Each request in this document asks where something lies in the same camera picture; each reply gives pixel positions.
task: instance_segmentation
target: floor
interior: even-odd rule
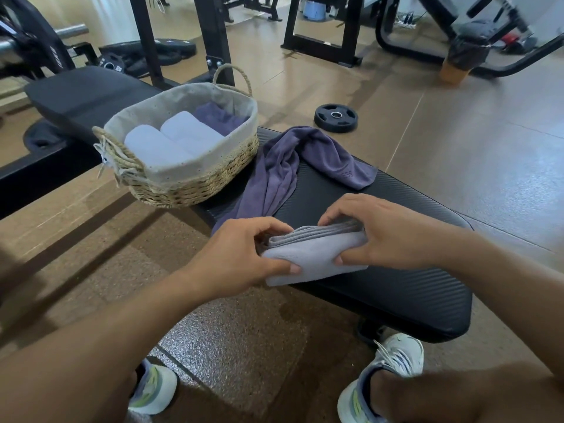
[[[135,38],[127,15],[112,19],[128,11],[126,0],[32,1],[55,27],[87,23],[93,43]],[[195,12],[186,0],[169,1],[168,13],[151,13],[155,35],[194,38],[199,48],[164,70],[181,82],[206,70],[204,49]],[[347,150],[492,240],[564,270],[562,52],[512,77],[469,77],[452,88],[434,66],[378,49],[373,30],[360,35],[362,65],[346,69],[281,50],[285,25],[262,16],[229,27],[262,126],[312,125],[317,106],[350,105],[358,129],[334,135]],[[331,41],[342,35],[336,22],[298,27]],[[33,109],[4,118],[0,163],[25,153],[21,135],[37,118]],[[116,188],[108,171],[97,176],[97,168],[86,172],[0,221],[0,356],[166,276],[206,242],[209,229],[190,210],[153,209]],[[335,422],[340,391],[371,360],[355,324],[354,314],[291,288],[204,305],[151,353],[182,380],[174,405],[153,421]],[[427,370],[536,361],[478,300],[468,334],[425,353]]]

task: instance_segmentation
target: crumpled purple towel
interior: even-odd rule
[[[249,120],[249,116],[244,118],[237,117],[220,108],[214,102],[208,102],[199,106],[194,110],[193,115],[203,124],[211,127],[223,136],[229,135],[237,127]]]
[[[291,127],[259,149],[254,172],[235,207],[212,233],[230,218],[273,215],[296,189],[300,157],[319,172],[355,190],[374,182],[378,169],[356,160],[321,130]]]

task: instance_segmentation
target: shoelace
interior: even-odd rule
[[[378,346],[378,351],[384,357],[384,362],[387,365],[397,370],[398,373],[404,377],[410,377],[413,374],[411,362],[402,350],[396,349],[394,353],[391,354],[382,343],[379,343],[376,340],[374,340],[374,342]]]

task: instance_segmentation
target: hand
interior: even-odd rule
[[[257,236],[292,231],[270,216],[227,220],[180,271],[199,283],[208,300],[235,296],[267,277],[300,273],[299,266],[258,256],[255,248]]]
[[[398,269],[441,267],[453,239],[466,230],[367,194],[345,194],[319,220],[330,224],[348,215],[364,224],[368,242],[344,251],[335,264],[367,264]]]

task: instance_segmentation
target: fingernail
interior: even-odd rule
[[[294,263],[290,264],[290,274],[299,275],[302,272],[302,268]]]

